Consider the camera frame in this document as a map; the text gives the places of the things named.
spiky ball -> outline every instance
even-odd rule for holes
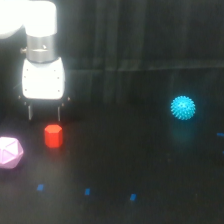
[[[171,103],[171,112],[180,120],[189,120],[195,114],[194,102],[186,96],[179,96]]]

red block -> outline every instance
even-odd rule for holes
[[[45,130],[45,144],[49,148],[58,148],[63,143],[62,128],[59,125],[48,125]]]

pink object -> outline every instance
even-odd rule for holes
[[[22,156],[23,148],[16,138],[0,138],[0,168],[15,168]]]

cylindrical joint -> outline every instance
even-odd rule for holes
[[[55,35],[32,37],[27,35],[27,53],[29,61],[47,63],[58,59]]]

toy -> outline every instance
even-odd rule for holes
[[[189,120],[195,114],[194,102],[186,96],[179,96],[173,100],[171,112],[180,120]]]
[[[13,169],[23,156],[23,148],[16,138],[0,138],[0,167]]]
[[[59,125],[48,125],[45,130],[45,144],[49,148],[58,148],[63,143],[62,128]]]

